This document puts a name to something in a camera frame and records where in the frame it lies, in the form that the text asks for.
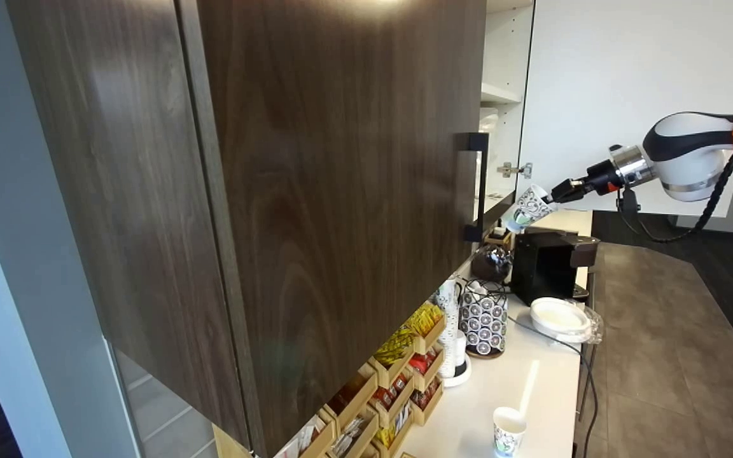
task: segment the upper cabinet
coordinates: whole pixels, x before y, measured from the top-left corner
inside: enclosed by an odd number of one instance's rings
[[[272,454],[469,257],[485,16],[14,0],[104,336]]]
[[[489,0],[482,83],[482,129],[489,133],[486,209],[518,189],[529,35],[529,0]]]

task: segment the kitchen counter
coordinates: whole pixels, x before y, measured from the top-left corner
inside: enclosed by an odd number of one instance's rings
[[[537,227],[592,233],[592,210],[557,210]],[[510,316],[527,316],[520,298],[510,298]],[[434,416],[415,428],[402,442],[402,454],[415,458],[489,458],[494,454],[491,411],[503,405],[518,407],[533,360],[539,360],[527,435],[518,458],[574,454],[576,396],[581,359],[574,349],[547,340],[506,321],[506,343],[499,359],[472,359],[467,383],[447,390]]]

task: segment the wall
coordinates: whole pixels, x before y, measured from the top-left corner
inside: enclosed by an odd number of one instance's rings
[[[534,17],[522,139],[534,178],[520,189],[584,176],[609,145],[641,143],[669,112],[733,112],[728,0],[542,0]],[[641,185],[639,199],[650,214],[702,210],[702,204],[673,201],[659,184]],[[617,204],[592,195],[579,209],[613,210]]]
[[[65,458],[70,444],[0,266],[0,405],[24,454]]]
[[[137,454],[0,2],[0,405],[24,454]]]

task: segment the white bowl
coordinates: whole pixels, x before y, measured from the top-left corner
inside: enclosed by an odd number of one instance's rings
[[[550,336],[586,336],[592,318],[574,303],[560,298],[537,298],[529,306],[537,331]]]

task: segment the coffee machine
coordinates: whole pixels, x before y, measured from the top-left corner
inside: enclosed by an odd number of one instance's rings
[[[513,293],[527,306],[544,295],[584,299],[586,289],[576,287],[576,271],[592,266],[595,251],[599,238],[529,227],[514,238]]]

